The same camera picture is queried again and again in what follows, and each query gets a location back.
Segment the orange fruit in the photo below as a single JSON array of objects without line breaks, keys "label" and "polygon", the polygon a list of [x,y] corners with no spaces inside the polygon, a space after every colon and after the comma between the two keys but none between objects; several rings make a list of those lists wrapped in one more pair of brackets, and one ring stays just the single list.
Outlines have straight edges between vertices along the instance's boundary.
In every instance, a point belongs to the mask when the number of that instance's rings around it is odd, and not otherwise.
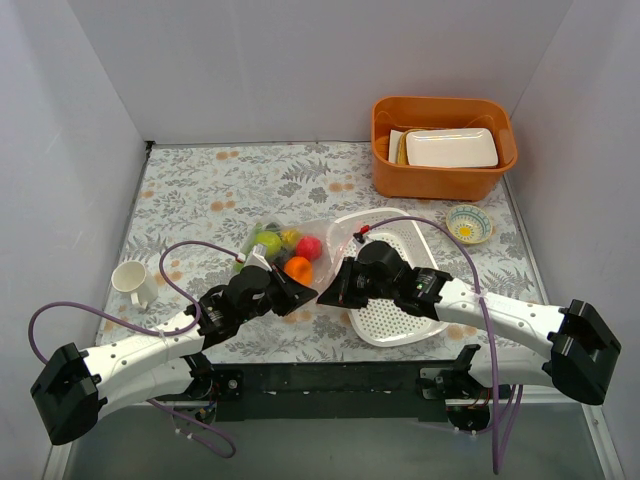
[{"label": "orange fruit", "polygon": [[294,256],[284,265],[284,272],[296,282],[310,287],[313,282],[312,263],[302,256]]}]

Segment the clear zip top bag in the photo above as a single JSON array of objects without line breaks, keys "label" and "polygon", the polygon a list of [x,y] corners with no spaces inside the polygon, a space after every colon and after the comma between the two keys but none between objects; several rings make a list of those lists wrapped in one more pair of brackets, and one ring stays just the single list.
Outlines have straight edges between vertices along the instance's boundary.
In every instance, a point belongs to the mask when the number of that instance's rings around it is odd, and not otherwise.
[{"label": "clear zip top bag", "polygon": [[258,245],[270,265],[276,265],[294,280],[322,292],[333,281],[342,258],[362,221],[339,222],[320,219],[286,225],[275,217],[258,221],[249,231],[241,254],[249,257]]}]

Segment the red strawberry fruit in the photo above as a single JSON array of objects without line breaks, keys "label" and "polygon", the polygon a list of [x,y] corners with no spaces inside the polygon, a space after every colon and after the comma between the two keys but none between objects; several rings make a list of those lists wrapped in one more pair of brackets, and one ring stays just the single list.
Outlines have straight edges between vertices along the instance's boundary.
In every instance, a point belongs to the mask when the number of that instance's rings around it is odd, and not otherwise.
[{"label": "red strawberry fruit", "polygon": [[314,236],[303,236],[295,248],[295,253],[309,262],[314,262],[322,256],[322,242]]}]

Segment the green pear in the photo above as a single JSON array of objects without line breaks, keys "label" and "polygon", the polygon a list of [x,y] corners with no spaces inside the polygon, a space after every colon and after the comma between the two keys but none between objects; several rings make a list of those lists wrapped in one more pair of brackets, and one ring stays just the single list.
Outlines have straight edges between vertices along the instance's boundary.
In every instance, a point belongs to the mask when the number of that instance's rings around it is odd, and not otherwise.
[{"label": "green pear", "polygon": [[265,259],[272,263],[283,249],[283,240],[280,234],[281,230],[282,225],[276,221],[256,223],[242,245],[241,253],[248,256],[253,247],[259,244],[266,249],[264,254]]}]

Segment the yellow star fruit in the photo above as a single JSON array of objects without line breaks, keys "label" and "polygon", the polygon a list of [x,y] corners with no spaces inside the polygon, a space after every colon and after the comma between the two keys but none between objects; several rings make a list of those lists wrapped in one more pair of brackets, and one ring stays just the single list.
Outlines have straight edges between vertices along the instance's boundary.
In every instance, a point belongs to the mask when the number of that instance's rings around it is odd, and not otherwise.
[{"label": "yellow star fruit", "polygon": [[291,228],[280,231],[280,238],[284,248],[294,250],[300,241],[302,234],[299,230]]}]

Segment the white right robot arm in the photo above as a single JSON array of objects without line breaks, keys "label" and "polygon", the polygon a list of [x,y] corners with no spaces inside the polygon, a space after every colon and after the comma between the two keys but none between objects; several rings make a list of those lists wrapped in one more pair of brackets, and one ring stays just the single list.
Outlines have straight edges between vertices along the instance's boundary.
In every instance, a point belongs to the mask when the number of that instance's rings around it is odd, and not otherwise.
[{"label": "white right robot arm", "polygon": [[550,384],[583,404],[603,404],[621,353],[620,341],[587,302],[560,307],[481,295],[446,272],[411,266],[383,241],[344,258],[318,301],[356,310],[378,299],[414,317],[473,326],[520,344],[524,359],[500,360],[499,373],[513,371],[517,384]]}]

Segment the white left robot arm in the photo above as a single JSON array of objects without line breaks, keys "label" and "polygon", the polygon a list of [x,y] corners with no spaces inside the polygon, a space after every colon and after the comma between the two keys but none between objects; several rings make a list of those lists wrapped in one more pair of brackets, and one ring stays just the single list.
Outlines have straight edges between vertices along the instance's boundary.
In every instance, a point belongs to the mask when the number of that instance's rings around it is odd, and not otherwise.
[{"label": "white left robot arm", "polygon": [[226,396],[228,378],[215,373],[204,350],[234,337],[249,320],[287,316],[316,295],[277,266],[248,266],[148,335],[86,350],[73,343],[58,348],[30,389],[51,443],[70,443],[138,402]]}]

